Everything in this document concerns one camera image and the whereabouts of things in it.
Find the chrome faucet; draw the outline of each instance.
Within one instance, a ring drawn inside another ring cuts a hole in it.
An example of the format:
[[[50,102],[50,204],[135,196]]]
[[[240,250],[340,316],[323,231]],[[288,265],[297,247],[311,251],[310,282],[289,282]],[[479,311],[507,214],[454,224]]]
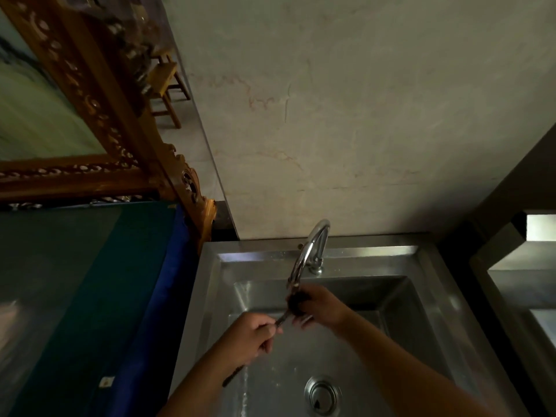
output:
[[[330,221],[321,220],[309,234],[307,242],[303,245],[303,249],[295,261],[294,269],[288,278],[287,287],[292,294],[299,288],[301,273],[305,266],[308,266],[310,273],[315,275],[323,273],[323,252],[329,231]]]

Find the sink rim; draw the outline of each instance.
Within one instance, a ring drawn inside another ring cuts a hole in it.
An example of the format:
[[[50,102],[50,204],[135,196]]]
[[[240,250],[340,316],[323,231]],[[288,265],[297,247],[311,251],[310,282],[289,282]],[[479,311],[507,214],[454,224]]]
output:
[[[200,340],[208,337],[202,330],[212,318],[209,306],[216,296],[221,263],[276,259],[291,259],[293,263],[299,254],[298,245],[304,241],[293,238],[205,243],[170,394],[204,352]],[[528,415],[440,254],[427,236],[330,237],[323,258],[326,268],[326,259],[384,256],[415,258],[416,265],[408,277],[427,311],[427,318],[454,381],[482,398],[493,410],[508,415]],[[325,271],[322,277],[337,275],[327,275]]]

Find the carved wooden frame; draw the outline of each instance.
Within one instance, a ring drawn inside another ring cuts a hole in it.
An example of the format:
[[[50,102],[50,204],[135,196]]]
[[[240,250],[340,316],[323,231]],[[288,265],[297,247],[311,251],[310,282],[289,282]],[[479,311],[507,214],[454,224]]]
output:
[[[163,143],[148,109],[140,117],[133,113],[80,13],[58,0],[0,0],[0,8],[106,150],[100,155],[0,162],[0,201],[107,195],[107,187],[155,189],[161,198],[184,205],[200,245],[210,239],[214,201],[201,195],[197,173],[184,156]],[[41,190],[47,186],[56,190]],[[82,187],[91,189],[85,194]]]

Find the small white label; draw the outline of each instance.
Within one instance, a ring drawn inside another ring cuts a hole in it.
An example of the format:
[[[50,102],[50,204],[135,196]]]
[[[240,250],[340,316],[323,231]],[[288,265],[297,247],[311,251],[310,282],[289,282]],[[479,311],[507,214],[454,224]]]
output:
[[[114,383],[115,376],[105,376],[101,379],[101,383],[98,384],[98,387],[111,387]]]

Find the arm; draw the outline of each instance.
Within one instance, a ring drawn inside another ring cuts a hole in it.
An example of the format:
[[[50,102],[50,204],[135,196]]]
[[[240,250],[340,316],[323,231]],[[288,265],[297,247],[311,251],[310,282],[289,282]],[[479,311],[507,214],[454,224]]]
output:
[[[193,366],[158,417],[199,417],[213,411],[222,382],[233,371],[261,353],[272,351],[275,319],[259,313],[243,313]]]
[[[421,363],[320,285],[302,285],[311,296],[300,308],[331,329],[357,353],[393,411],[401,416],[492,416],[451,380]],[[303,327],[312,324],[310,320]]]

